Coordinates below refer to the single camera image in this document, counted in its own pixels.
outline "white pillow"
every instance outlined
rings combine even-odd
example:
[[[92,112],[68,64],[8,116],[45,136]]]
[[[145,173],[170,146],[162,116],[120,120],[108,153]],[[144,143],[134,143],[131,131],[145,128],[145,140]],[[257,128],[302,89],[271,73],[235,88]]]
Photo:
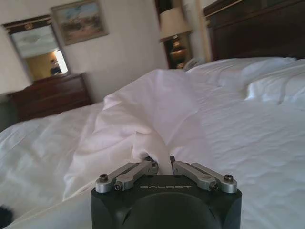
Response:
[[[305,59],[263,77],[248,86],[246,100],[292,103],[305,109]]]
[[[201,83],[241,91],[252,81],[260,79],[261,75],[294,61],[295,58],[282,57],[228,59],[197,66],[187,73]]]

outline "metal linkage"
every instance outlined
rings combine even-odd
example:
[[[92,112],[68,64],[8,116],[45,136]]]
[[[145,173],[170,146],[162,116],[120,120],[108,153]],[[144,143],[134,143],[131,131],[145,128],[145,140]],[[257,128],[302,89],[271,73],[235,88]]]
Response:
[[[128,173],[121,174],[116,178],[114,189],[116,191],[124,191],[131,189],[133,184],[142,175],[154,175],[158,172],[158,164],[151,161],[143,161],[137,167],[130,170]]]
[[[133,187],[134,182],[142,175],[153,175],[158,173],[158,164],[150,157],[140,164],[127,163],[109,175],[102,174],[95,181],[95,190],[98,193],[106,193],[114,187],[117,191],[128,190]]]
[[[106,193],[111,191],[113,185],[116,181],[117,176],[122,173],[127,173],[129,170],[135,168],[137,164],[135,163],[127,163],[126,165],[118,168],[117,170],[113,171],[109,175],[102,174],[100,178],[95,181],[95,190],[98,193]]]
[[[175,175],[185,175],[196,182],[199,188],[207,191],[217,189],[225,193],[235,193],[237,191],[237,182],[232,175],[223,176],[198,163],[189,165],[182,161],[176,161],[173,163],[173,173]]]

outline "wrinkled sheet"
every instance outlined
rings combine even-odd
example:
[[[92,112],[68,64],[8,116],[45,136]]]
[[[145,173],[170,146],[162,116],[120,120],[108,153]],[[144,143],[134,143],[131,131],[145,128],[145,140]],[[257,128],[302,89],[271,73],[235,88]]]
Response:
[[[90,228],[99,174],[147,155],[171,174],[169,155],[213,168],[185,73],[155,70],[94,104],[0,134],[0,204],[12,228]]]
[[[243,193],[242,228],[305,228],[305,112],[189,79],[217,170]]]

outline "picture frame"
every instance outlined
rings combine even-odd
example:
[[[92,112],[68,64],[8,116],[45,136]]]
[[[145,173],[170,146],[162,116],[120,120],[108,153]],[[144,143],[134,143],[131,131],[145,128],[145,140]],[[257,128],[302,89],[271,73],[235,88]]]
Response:
[[[83,0],[55,6],[51,11],[66,45],[108,34],[98,0]]]

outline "screw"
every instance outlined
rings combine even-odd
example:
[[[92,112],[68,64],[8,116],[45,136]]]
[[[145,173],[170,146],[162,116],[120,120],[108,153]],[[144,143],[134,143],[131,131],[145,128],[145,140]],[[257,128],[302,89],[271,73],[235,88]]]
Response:
[[[218,185],[217,185],[216,182],[211,182],[209,188],[210,188],[211,191],[217,191],[218,190]]]
[[[234,177],[232,175],[226,174],[224,175],[225,182],[232,183],[234,181]]]
[[[101,174],[100,175],[100,182],[106,182],[108,181],[108,175],[107,174]]]
[[[121,182],[115,183],[115,185],[114,185],[114,190],[116,190],[116,191],[121,191],[122,188],[123,188],[123,184],[122,184]]]

